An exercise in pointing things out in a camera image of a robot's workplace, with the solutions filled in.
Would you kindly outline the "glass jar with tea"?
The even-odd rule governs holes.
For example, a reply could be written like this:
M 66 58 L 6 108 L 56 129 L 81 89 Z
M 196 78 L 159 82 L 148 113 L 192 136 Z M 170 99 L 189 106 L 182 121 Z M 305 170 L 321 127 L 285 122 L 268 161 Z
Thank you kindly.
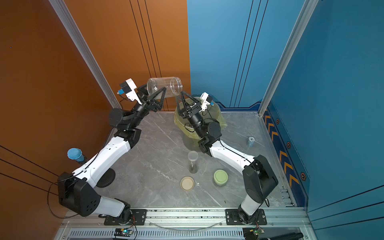
M 177 77 L 150 78 L 147 81 L 149 95 L 162 88 L 167 89 L 165 98 L 171 98 L 178 96 L 183 91 L 183 84 L 180 78 Z

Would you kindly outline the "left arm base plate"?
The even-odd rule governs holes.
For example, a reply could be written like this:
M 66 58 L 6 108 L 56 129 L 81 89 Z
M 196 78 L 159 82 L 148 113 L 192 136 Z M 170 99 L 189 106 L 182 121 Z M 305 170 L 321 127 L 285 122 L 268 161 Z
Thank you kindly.
M 105 226 L 143 226 L 147 218 L 146 209 L 133 209 L 130 213 L 130 219 L 118 220 L 114 217 L 106 217 L 104 221 Z

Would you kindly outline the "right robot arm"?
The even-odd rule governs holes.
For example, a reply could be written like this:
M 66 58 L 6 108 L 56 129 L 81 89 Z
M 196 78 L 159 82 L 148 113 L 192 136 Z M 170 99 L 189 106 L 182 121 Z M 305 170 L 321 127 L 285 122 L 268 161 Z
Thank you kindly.
M 269 194 L 279 184 L 269 161 L 262 155 L 255 157 L 242 153 L 221 140 L 220 122 L 202 116 L 202 112 L 212 104 L 212 98 L 207 93 L 197 99 L 181 91 L 177 100 L 180 101 L 178 115 L 186 119 L 198 135 L 201 152 L 222 160 L 242 174 L 247 195 L 238 208 L 238 216 L 244 225 L 256 223 L 260 217 L 259 208 L 267 203 Z

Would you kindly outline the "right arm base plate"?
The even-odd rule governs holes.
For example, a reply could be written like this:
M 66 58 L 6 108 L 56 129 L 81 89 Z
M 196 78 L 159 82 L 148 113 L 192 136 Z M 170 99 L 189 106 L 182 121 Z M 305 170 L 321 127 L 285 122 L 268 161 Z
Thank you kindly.
M 267 217 L 263 209 L 257 209 L 252 215 L 248 215 L 241 208 L 226 209 L 226 223 L 229 226 L 234 225 L 267 225 Z

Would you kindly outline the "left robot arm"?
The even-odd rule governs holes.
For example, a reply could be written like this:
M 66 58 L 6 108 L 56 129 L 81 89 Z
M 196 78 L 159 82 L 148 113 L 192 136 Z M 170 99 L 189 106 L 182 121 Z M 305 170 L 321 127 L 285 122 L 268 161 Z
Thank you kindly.
M 130 204 L 99 195 L 94 187 L 102 177 L 112 171 L 112 165 L 139 141 L 141 130 L 138 125 L 151 111 L 163 108 L 167 93 L 165 87 L 149 94 L 146 86 L 135 91 L 126 84 L 121 85 L 124 93 L 135 94 L 137 103 L 126 111 L 114 108 L 109 114 L 109 124 L 117 132 L 113 138 L 89 161 L 72 173 L 62 173 L 58 177 L 59 204 L 76 214 L 87 217 L 98 214 L 101 218 L 111 218 L 119 225 L 126 225 L 132 218 Z

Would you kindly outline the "tall jar with clear lid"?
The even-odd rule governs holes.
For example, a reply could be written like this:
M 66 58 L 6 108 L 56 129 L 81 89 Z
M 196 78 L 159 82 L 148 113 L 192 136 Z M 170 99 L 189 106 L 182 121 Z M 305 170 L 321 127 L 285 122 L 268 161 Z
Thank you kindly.
M 190 161 L 189 171 L 192 174 L 195 174 L 198 171 L 198 163 L 197 163 L 198 157 L 199 157 L 199 155 L 196 151 L 190 151 L 188 153 L 188 159 Z

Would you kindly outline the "cream jar lid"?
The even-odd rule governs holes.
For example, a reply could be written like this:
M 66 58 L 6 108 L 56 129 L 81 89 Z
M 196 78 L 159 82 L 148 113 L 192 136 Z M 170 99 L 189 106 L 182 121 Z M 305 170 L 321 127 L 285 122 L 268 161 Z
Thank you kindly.
M 192 177 L 183 177 L 180 181 L 180 187 L 183 191 L 191 191 L 195 186 L 195 181 Z

